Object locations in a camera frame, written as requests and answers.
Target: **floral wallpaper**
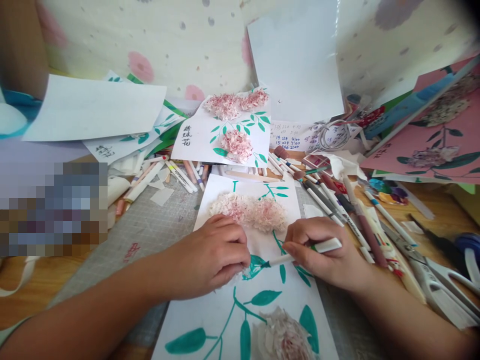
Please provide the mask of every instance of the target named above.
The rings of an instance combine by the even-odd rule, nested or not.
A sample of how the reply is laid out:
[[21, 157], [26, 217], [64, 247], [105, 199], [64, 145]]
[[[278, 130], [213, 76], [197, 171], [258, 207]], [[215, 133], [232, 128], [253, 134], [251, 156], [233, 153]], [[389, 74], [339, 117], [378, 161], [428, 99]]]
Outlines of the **floral wallpaper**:
[[[101, 79], [108, 70], [204, 100], [255, 81], [246, 25], [288, 0], [36, 0], [50, 66]], [[454, 0], [339, 0], [342, 85], [381, 104], [418, 75], [473, 54], [475, 27]]]

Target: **cutting mat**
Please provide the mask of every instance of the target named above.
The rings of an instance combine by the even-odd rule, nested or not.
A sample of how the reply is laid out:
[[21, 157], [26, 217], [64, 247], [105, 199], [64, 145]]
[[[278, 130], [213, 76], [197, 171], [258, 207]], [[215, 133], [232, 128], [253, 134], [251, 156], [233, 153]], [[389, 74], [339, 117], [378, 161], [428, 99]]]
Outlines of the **cutting mat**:
[[[158, 190], [148, 186], [111, 229], [108, 240], [92, 252], [58, 292], [49, 308], [85, 291], [131, 262], [168, 248], [192, 231], [202, 193], [189, 194], [173, 176], [170, 178], [171, 182], [165, 185], [175, 192], [165, 205], [160, 207], [150, 200]], [[304, 217], [302, 204], [316, 203], [303, 188], [297, 187], [296, 192]], [[317, 285], [339, 358], [386, 359], [374, 330], [350, 296], [318, 279]], [[166, 309], [166, 303], [150, 309], [125, 340], [137, 346], [153, 347]]]

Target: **hand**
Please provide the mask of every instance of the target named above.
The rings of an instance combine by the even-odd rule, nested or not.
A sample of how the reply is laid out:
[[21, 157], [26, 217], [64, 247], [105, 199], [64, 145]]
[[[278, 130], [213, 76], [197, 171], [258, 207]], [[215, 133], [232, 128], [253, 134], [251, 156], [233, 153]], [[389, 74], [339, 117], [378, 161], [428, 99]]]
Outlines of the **hand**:
[[142, 260], [153, 275], [148, 286], [157, 299], [169, 301], [196, 298], [225, 285], [250, 266], [250, 252], [242, 227], [218, 214], [167, 250]]
[[[331, 238], [342, 247], [320, 254], [305, 246]], [[370, 281], [372, 267], [360, 256], [345, 229], [326, 217], [299, 219], [288, 227], [283, 249], [320, 279], [350, 292], [362, 290]]]

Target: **left hand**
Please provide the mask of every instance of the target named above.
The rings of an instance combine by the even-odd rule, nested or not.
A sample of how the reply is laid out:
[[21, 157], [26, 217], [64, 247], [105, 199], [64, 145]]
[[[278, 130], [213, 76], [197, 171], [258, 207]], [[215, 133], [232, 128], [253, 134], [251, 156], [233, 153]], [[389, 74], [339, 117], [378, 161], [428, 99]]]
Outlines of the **left hand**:
[[167, 250], [139, 262], [162, 301], [196, 298], [225, 285], [250, 266], [247, 236], [231, 217], [217, 214]]

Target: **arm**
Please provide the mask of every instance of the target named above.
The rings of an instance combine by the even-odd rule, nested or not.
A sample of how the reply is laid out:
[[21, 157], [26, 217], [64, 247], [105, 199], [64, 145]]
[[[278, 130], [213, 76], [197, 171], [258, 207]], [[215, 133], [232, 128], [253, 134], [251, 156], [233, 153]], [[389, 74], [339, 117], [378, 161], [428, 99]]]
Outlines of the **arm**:
[[242, 228], [215, 215], [167, 250], [27, 320], [0, 358], [104, 359], [151, 307], [205, 295], [249, 265]]
[[[308, 241], [334, 237], [342, 248], [319, 254], [304, 246]], [[319, 278], [348, 291], [394, 358], [469, 359], [478, 351], [477, 339], [459, 331], [364, 261], [345, 230], [330, 219], [296, 221], [288, 227], [283, 248]]]

